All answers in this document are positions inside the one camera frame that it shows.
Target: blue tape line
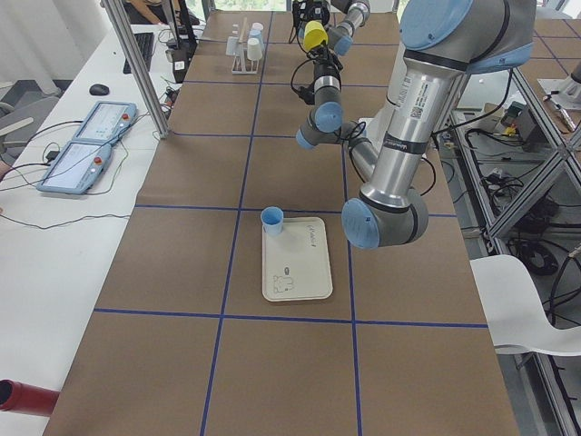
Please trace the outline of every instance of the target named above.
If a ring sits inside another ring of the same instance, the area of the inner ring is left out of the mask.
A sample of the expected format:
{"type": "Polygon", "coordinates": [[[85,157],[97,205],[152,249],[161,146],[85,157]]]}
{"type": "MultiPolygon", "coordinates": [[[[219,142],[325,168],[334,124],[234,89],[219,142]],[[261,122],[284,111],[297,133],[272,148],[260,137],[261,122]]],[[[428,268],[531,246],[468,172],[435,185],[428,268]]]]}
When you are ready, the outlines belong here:
{"type": "Polygon", "coordinates": [[[104,309],[94,308],[93,312],[116,313],[121,315],[151,315],[151,316],[179,316],[184,318],[212,318],[217,320],[220,315],[217,313],[190,313],[190,312],[160,312],[160,311],[134,311],[129,309],[104,309]]]}
{"type": "MultiPolygon", "coordinates": [[[[280,82],[265,82],[268,86],[289,86],[288,83],[283,84],[280,82]]],[[[387,84],[341,84],[341,88],[388,88],[387,84]]]]}
{"type": "Polygon", "coordinates": [[[141,209],[193,209],[197,211],[228,211],[237,212],[240,209],[235,207],[218,207],[218,206],[188,206],[176,204],[136,204],[135,207],[141,209]]]}
{"type": "Polygon", "coordinates": [[[176,136],[208,136],[211,138],[250,138],[249,134],[182,134],[179,132],[173,132],[176,136]]]}
{"type": "Polygon", "coordinates": [[[274,321],[274,322],[315,322],[322,324],[351,324],[350,320],[336,320],[332,318],[292,318],[286,316],[260,316],[260,315],[229,315],[224,314],[227,320],[247,320],[247,321],[274,321]]]}
{"type": "Polygon", "coordinates": [[[253,84],[256,86],[259,82],[228,82],[219,80],[184,80],[185,84],[253,84]]]}
{"type": "Polygon", "coordinates": [[[563,64],[561,64],[561,61],[559,61],[558,57],[556,57],[555,53],[553,52],[553,50],[551,50],[551,47],[549,47],[547,45],[547,43],[545,42],[545,39],[543,38],[543,36],[540,36],[537,31],[535,31],[535,35],[538,36],[538,38],[541,40],[541,43],[543,43],[543,45],[547,48],[548,52],[553,56],[553,59],[559,64],[559,66],[561,67],[561,69],[565,72],[565,74],[568,74],[566,68],[563,66],[563,64]]]}
{"type": "MultiPolygon", "coordinates": [[[[350,251],[348,252],[349,265],[352,265],[350,251]]],[[[353,295],[355,285],[350,277],[350,284],[353,286],[353,295]]],[[[336,318],[309,318],[309,317],[292,317],[292,316],[268,316],[268,315],[237,315],[237,314],[219,314],[219,313],[201,313],[201,312],[164,312],[164,311],[141,311],[133,309],[109,309],[104,307],[95,307],[93,312],[112,313],[120,315],[147,315],[147,316],[167,316],[183,318],[210,318],[214,320],[246,320],[246,321],[273,321],[273,322],[315,322],[325,324],[357,324],[357,325],[386,325],[396,327],[439,327],[439,328],[459,328],[459,329],[487,329],[487,324],[467,323],[467,322],[415,322],[415,321],[378,321],[378,320],[342,320],[336,318]]]]}
{"type": "MultiPolygon", "coordinates": [[[[177,205],[177,204],[144,204],[138,203],[135,207],[146,209],[193,209],[201,211],[226,211],[226,212],[261,212],[262,208],[258,207],[220,207],[220,206],[194,206],[194,205],[177,205]]],[[[310,211],[303,209],[284,209],[284,212],[293,213],[327,213],[327,214],[340,214],[341,211],[310,211]]]]}
{"type": "Polygon", "coordinates": [[[463,322],[415,322],[415,321],[357,321],[359,325],[392,325],[399,327],[438,327],[451,329],[487,329],[488,324],[463,322]]]}
{"type": "Polygon", "coordinates": [[[565,23],[565,24],[566,24],[566,25],[569,27],[569,29],[571,29],[571,30],[573,31],[573,33],[574,33],[575,35],[577,35],[577,37],[578,37],[578,38],[581,38],[581,35],[578,33],[578,31],[577,31],[577,30],[575,30],[575,29],[573,28],[573,26],[572,26],[572,25],[570,25],[570,24],[569,24],[569,22],[568,22],[567,20],[563,20],[563,22],[564,22],[564,23],[565,23]]]}
{"type": "MultiPolygon", "coordinates": [[[[341,169],[343,171],[343,198],[349,199],[347,159],[341,150],[341,169]]],[[[347,241],[347,265],[349,271],[349,290],[351,304],[351,339],[353,340],[353,378],[355,381],[355,406],[357,413],[357,434],[363,436],[363,420],[361,418],[361,389],[359,385],[359,346],[357,342],[357,311],[355,308],[355,280],[353,278],[353,261],[351,257],[351,243],[347,241]]]]}
{"type": "Polygon", "coordinates": [[[252,141],[253,141],[253,136],[254,136],[254,132],[256,129],[256,122],[257,122],[257,118],[258,118],[258,108],[259,108],[259,105],[261,102],[262,80],[264,78],[264,71],[265,71],[264,66],[266,65],[266,59],[267,59],[267,55],[268,55],[268,49],[269,49],[268,41],[271,39],[271,29],[272,29],[273,19],[274,19],[274,13],[271,12],[271,20],[269,23],[269,32],[268,32],[267,41],[266,41],[266,44],[264,47],[264,63],[262,65],[261,80],[259,82],[258,95],[256,97],[256,105],[254,107],[254,119],[252,121],[251,139],[250,139],[250,142],[248,145],[248,154],[246,156],[246,165],[244,168],[244,177],[242,179],[242,188],[241,188],[241,192],[240,192],[240,200],[238,203],[239,211],[238,211],[237,216],[236,216],[236,226],[234,227],[234,236],[232,238],[230,260],[228,263],[228,273],[226,275],[226,283],[224,284],[224,295],[222,297],[222,308],[220,311],[221,318],[220,318],[220,321],[218,322],[218,331],[216,332],[216,342],[214,344],[214,353],[212,356],[212,367],[210,370],[210,378],[208,380],[208,390],[206,392],[206,401],[204,403],[204,408],[203,408],[202,425],[200,428],[200,436],[204,436],[204,433],[206,432],[206,424],[208,421],[208,411],[210,409],[210,401],[212,398],[212,386],[213,386],[213,380],[214,380],[214,375],[215,375],[215,371],[216,371],[216,362],[218,361],[218,350],[220,348],[220,339],[222,337],[222,325],[223,325],[223,320],[224,320],[223,315],[224,315],[224,312],[226,310],[226,303],[228,301],[228,291],[229,291],[229,287],[230,287],[231,270],[232,270],[234,253],[236,251],[236,239],[238,237],[238,229],[240,226],[240,218],[241,218],[240,209],[242,208],[242,202],[244,201],[244,191],[246,189],[246,180],[248,177],[248,169],[250,166],[251,153],[252,153],[252,141]]]}

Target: plastic cup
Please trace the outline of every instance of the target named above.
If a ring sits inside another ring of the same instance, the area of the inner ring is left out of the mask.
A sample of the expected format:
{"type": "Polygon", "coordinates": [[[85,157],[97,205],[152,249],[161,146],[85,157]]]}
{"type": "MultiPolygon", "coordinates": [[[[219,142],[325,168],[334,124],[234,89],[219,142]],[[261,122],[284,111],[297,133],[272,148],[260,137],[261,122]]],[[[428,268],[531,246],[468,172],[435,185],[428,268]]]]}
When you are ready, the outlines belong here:
{"type": "Polygon", "coordinates": [[[0,411],[51,416],[60,392],[19,381],[0,381],[0,411]]]}
{"type": "Polygon", "coordinates": [[[264,51],[264,39],[262,39],[262,31],[257,29],[252,29],[248,33],[249,38],[256,38],[261,42],[261,49],[264,51]]]}
{"type": "Polygon", "coordinates": [[[238,36],[228,36],[228,41],[226,41],[226,55],[235,56],[237,47],[238,36]]]}
{"type": "Polygon", "coordinates": [[[251,38],[247,43],[247,56],[251,61],[260,61],[262,59],[261,42],[256,38],[251,38]]]}
{"type": "Polygon", "coordinates": [[[270,236],[276,236],[282,232],[284,212],[281,208],[276,206],[267,207],[261,213],[261,220],[264,232],[270,236]]]}

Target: metal frame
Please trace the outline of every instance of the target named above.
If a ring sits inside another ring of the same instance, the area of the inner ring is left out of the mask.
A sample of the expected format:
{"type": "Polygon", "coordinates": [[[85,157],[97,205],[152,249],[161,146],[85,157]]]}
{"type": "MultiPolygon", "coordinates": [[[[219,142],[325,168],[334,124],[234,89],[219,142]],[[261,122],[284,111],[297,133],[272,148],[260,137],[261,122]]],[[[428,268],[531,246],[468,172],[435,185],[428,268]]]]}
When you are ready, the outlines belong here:
{"type": "Polygon", "coordinates": [[[149,71],[147,70],[147,66],[145,66],[145,62],[135,41],[135,36],[133,36],[123,4],[121,0],[103,0],[103,6],[107,15],[109,15],[123,53],[131,66],[133,78],[139,87],[139,91],[145,101],[145,106],[147,106],[147,110],[155,124],[155,129],[158,131],[160,138],[165,138],[169,133],[167,120],[157,99],[152,79],[149,76],[149,71]]]}
{"type": "MultiPolygon", "coordinates": [[[[461,147],[461,152],[468,168],[470,181],[475,187],[475,194],[485,217],[486,237],[490,242],[490,248],[494,248],[498,253],[508,253],[502,237],[507,235],[514,224],[550,189],[551,185],[562,173],[567,174],[575,188],[581,193],[581,154],[579,152],[576,153],[577,150],[581,149],[581,128],[577,128],[571,137],[566,139],[555,126],[542,102],[538,100],[520,70],[516,69],[513,77],[518,90],[527,102],[533,118],[547,137],[554,152],[544,161],[532,176],[532,179],[499,216],[493,214],[487,194],[480,184],[477,171],[478,163],[474,162],[462,134],[458,136],[459,141],[464,145],[461,147]]],[[[575,435],[575,425],[569,416],[565,400],[556,382],[548,357],[542,354],[535,354],[534,357],[534,362],[544,383],[562,434],[565,436],[575,435]]]]}

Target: barcode label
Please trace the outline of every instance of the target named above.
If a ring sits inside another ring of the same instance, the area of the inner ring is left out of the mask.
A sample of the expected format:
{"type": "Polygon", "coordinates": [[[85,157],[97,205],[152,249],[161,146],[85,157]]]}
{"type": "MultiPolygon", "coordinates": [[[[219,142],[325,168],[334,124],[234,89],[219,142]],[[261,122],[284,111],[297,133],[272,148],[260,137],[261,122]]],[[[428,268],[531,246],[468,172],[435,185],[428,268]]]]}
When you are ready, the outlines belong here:
{"type": "Polygon", "coordinates": [[[411,114],[409,114],[409,116],[411,118],[417,118],[419,120],[421,120],[421,115],[424,113],[424,110],[421,107],[413,107],[411,109],[411,114]]]}
{"type": "Polygon", "coordinates": [[[408,91],[411,87],[411,77],[406,75],[403,79],[403,83],[401,84],[401,89],[399,90],[398,101],[396,102],[396,106],[399,109],[406,103],[406,98],[408,97],[408,91]]]}
{"type": "Polygon", "coordinates": [[[399,90],[396,110],[401,116],[425,122],[433,114],[432,105],[438,95],[439,85],[426,82],[419,77],[406,75],[399,90]]]}

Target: tablet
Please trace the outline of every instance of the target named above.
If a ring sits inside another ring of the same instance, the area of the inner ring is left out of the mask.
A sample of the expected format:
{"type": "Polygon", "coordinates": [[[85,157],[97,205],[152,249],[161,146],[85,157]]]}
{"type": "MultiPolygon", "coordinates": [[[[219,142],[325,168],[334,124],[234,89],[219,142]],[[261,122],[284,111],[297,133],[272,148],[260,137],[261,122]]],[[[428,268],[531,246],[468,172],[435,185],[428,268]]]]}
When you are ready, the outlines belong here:
{"type": "Polygon", "coordinates": [[[109,158],[111,145],[72,140],[66,144],[36,189],[48,193],[82,194],[101,174],[109,158]]]}

